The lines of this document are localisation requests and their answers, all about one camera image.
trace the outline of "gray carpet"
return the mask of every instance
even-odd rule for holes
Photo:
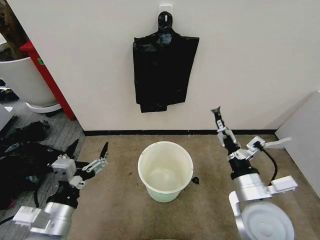
[[[32,122],[46,120],[50,124],[50,129],[48,130],[47,138],[40,143],[65,151],[70,144],[79,139],[79,143],[74,153],[75,159],[77,159],[85,141],[82,127],[77,120],[69,120],[62,110],[51,117],[47,117],[45,114],[32,112],[21,100],[1,102],[1,104],[13,107],[17,116],[7,124],[3,131],[1,131],[2,134],[8,135],[14,128],[21,128]],[[58,182],[54,180],[53,174],[49,173],[38,192],[40,207],[45,206],[47,198],[56,192],[57,184]],[[0,220],[14,215],[21,205],[35,205],[32,191],[21,193],[15,200],[13,208],[9,210],[0,210]],[[29,236],[28,229],[17,226],[13,224],[13,222],[7,222],[0,226],[0,240],[24,240],[27,236]]]

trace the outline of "black cable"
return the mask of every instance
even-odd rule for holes
[[[0,221],[0,225],[2,225],[2,224],[4,224],[4,223],[6,223],[6,222],[8,222],[8,221],[12,220],[13,218],[14,218],[14,216],[10,216],[10,217],[8,217],[8,218],[6,218],[6,219],[4,219],[4,220]]]
[[[275,161],[275,159],[261,146],[260,142],[259,141],[256,141],[254,144],[253,144],[254,147],[258,148],[261,152],[264,152],[269,158],[270,160],[272,161],[273,163],[273,166],[274,166],[274,172],[273,172],[273,176],[270,180],[270,183],[269,183],[269,186],[271,186],[271,182],[273,180],[276,179],[276,176],[277,176],[277,173],[278,173],[278,165]]]
[[[42,176],[39,178],[39,181],[35,185],[35,189],[33,191],[33,200],[34,200],[34,204],[35,204],[36,208],[39,208],[38,191],[39,191],[39,188],[40,188],[42,182],[44,181],[44,179],[45,179],[45,176]]]
[[[270,160],[272,161],[273,166],[274,166],[273,176],[272,176],[270,183],[269,183],[269,186],[271,186],[271,182],[276,179],[276,176],[278,173],[278,165],[277,165],[276,161],[274,160],[274,158],[265,149],[262,149],[262,151],[270,158]]]

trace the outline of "silver metal cylinder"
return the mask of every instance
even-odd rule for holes
[[[244,189],[253,186],[265,185],[258,173],[251,173],[235,178],[234,183],[237,189]]]
[[[271,198],[268,187],[262,182],[258,173],[251,173],[235,178],[236,195],[240,202]]]

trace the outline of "black plastic bag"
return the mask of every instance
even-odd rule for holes
[[[5,209],[10,199],[21,191],[34,190],[39,180],[52,171],[50,165],[59,155],[67,153],[72,157],[78,142],[66,151],[37,142],[17,142],[10,146],[0,157],[0,209]]]
[[[29,141],[39,142],[46,138],[47,130],[50,128],[49,123],[44,120],[35,121],[30,123],[28,126],[14,129],[14,133],[9,135],[7,138],[2,139],[2,144],[12,145],[18,142]]]
[[[161,112],[186,100],[199,38],[172,29],[169,12],[158,17],[158,31],[134,38],[133,63],[136,103],[141,112]]]
[[[19,97],[14,93],[14,91],[12,91],[12,89],[10,88],[0,89],[0,101],[12,101],[17,99],[19,99]]]

